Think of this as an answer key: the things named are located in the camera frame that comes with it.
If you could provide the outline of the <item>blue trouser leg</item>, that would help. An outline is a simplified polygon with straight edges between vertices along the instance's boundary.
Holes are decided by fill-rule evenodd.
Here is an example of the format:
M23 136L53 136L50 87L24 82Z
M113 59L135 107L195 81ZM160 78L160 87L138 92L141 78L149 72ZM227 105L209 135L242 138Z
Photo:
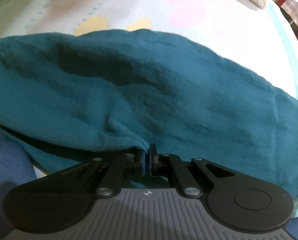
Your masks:
M11 230L2 210L4 197L11 189L35 179L32 162L25 150L0 135L0 239Z

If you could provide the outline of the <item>teal pants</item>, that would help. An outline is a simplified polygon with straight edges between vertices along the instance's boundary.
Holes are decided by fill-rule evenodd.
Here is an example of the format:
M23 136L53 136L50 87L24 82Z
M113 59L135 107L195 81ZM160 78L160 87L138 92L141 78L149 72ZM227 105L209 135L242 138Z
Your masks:
M298 197L298 100L175 34L0 39L0 133L48 173L155 143Z

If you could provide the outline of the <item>floral patterned bed sheet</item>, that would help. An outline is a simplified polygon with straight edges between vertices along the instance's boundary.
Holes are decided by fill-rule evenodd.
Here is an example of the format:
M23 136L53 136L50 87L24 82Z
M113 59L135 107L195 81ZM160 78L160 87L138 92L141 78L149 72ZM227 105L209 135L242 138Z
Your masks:
M276 5L247 0L1 0L0 39L149 30L182 36L298 100L298 44Z

